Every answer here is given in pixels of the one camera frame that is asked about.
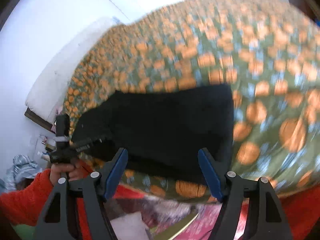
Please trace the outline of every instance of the white pillow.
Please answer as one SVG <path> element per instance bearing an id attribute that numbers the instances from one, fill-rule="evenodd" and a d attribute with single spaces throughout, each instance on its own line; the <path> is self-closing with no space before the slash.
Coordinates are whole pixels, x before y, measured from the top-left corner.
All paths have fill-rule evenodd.
<path id="1" fill-rule="evenodd" d="M 75 68 L 113 25 L 116 25 L 116 20 L 100 18 L 66 44 L 36 79 L 27 96 L 26 106 L 45 121 L 54 124 L 56 109 L 63 104 Z"/>

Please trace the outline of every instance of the floral blanket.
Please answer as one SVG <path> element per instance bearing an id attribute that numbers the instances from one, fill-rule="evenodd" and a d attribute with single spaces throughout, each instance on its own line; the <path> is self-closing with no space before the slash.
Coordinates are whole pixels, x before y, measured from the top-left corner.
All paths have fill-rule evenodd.
<path id="1" fill-rule="evenodd" d="M 115 90 L 172 92 L 227 82 L 234 97 L 231 169 L 269 178 L 279 196 L 320 177 L 320 31 L 280 0 L 185 0 L 108 30 L 75 70 L 64 102 L 70 135 Z M 82 156 L 93 167 L 101 161 Z M 186 202 L 209 189 L 127 170 L 128 187 Z"/>

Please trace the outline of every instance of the striped cloth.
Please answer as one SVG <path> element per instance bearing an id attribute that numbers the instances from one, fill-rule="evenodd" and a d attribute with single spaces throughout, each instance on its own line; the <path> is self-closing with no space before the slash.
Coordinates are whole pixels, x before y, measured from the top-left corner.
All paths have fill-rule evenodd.
<path id="1" fill-rule="evenodd" d="M 30 160 L 28 156 L 16 155 L 13 158 L 13 165 L 7 170 L 4 178 L 5 191 L 16 190 L 16 184 L 24 179 L 33 179 L 36 174 L 42 171 L 35 161 Z"/>

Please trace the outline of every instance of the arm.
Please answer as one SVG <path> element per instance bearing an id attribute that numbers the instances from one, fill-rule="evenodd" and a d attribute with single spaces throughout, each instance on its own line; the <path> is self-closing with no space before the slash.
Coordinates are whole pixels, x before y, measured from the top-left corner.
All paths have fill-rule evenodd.
<path id="1" fill-rule="evenodd" d="M 38 173 L 24 190 L 0 195 L 0 209 L 13 225 L 35 226 L 53 185 L 61 177 L 61 172 L 69 172 L 72 181 L 87 176 L 91 171 L 82 161 L 77 161 L 75 165 L 53 164 L 51 169 Z"/>
<path id="2" fill-rule="evenodd" d="M 24 190 L 0 195 L 0 209 L 13 225 L 35 226 L 38 216 L 53 186 L 50 169 L 38 173 L 35 180 Z"/>

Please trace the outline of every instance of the wooden bed frame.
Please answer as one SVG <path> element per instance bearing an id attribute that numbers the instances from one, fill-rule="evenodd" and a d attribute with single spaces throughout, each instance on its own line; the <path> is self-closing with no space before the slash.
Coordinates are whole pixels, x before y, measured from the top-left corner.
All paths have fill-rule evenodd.
<path id="1" fill-rule="evenodd" d="M 37 114 L 35 114 L 34 112 L 32 112 L 30 110 L 30 108 L 28 107 L 27 110 L 25 111 L 24 115 L 29 118 L 30 120 L 32 120 L 33 122 L 35 122 L 36 124 L 40 125 L 41 127 L 43 127 L 44 129 L 55 133 L 54 131 L 51 130 L 52 128 L 52 124 L 43 120 L 40 116 L 38 116 Z"/>

